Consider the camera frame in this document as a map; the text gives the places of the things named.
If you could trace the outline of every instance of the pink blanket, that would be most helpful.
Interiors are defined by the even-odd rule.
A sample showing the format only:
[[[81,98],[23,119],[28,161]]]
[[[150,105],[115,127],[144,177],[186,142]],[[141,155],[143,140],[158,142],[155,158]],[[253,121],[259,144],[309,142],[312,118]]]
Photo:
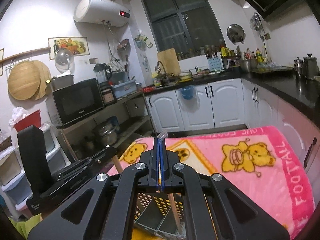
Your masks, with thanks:
[[[189,138],[166,139],[182,163],[198,173],[219,172],[287,228],[293,239],[314,211],[312,189],[299,159],[273,126]],[[153,138],[134,141],[120,158],[126,168],[153,148]],[[116,174],[113,167],[109,175]]]

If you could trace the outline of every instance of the screw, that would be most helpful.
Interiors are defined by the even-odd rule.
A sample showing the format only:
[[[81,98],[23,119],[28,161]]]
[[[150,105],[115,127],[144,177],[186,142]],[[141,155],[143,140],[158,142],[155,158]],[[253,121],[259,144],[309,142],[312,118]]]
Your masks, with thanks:
[[[146,165],[144,163],[137,163],[136,164],[136,168],[138,170],[143,170],[146,167]]]
[[[97,176],[97,180],[98,181],[105,181],[107,179],[108,175],[105,174],[105,173],[100,173],[98,176]]]
[[[174,168],[175,168],[176,170],[182,170],[182,169],[184,168],[184,165],[183,165],[182,163],[176,163],[176,164],[174,165]]]
[[[215,174],[212,175],[212,179],[214,181],[221,181],[222,180],[222,175],[219,174],[219,173],[215,173]]]

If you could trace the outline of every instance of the stainless steel kettle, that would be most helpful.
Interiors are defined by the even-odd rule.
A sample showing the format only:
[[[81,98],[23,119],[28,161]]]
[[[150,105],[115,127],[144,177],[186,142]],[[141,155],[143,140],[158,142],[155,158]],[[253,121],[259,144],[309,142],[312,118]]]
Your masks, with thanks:
[[[295,71],[298,78],[301,78],[303,76],[302,70],[303,70],[303,60],[299,59],[299,58],[295,59],[294,60],[294,71]]]
[[[314,79],[314,76],[319,75],[319,68],[317,65],[317,58],[312,57],[312,54],[307,54],[308,57],[304,57],[303,61],[303,75],[307,79]]]

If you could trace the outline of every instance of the wall picture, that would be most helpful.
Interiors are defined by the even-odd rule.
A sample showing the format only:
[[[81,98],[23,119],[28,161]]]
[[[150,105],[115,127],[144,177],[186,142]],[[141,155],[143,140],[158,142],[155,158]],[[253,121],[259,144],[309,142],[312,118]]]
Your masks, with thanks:
[[[4,49],[0,49],[0,60],[3,59]],[[3,75],[3,64],[0,64],[0,77]]]
[[[56,37],[48,40],[50,60],[54,59],[55,52],[60,48],[70,50],[75,56],[90,55],[86,37]]]

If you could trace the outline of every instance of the red bucket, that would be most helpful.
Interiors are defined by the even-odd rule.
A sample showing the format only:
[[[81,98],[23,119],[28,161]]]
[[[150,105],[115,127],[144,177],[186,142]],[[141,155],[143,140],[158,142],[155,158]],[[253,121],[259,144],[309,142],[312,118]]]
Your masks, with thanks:
[[[40,110],[37,110],[33,112],[32,114],[29,114],[27,117],[23,118],[19,122],[17,122],[14,125],[14,128],[17,130],[17,132],[29,127],[30,125],[34,125],[36,127],[41,126],[41,116],[40,116]]]

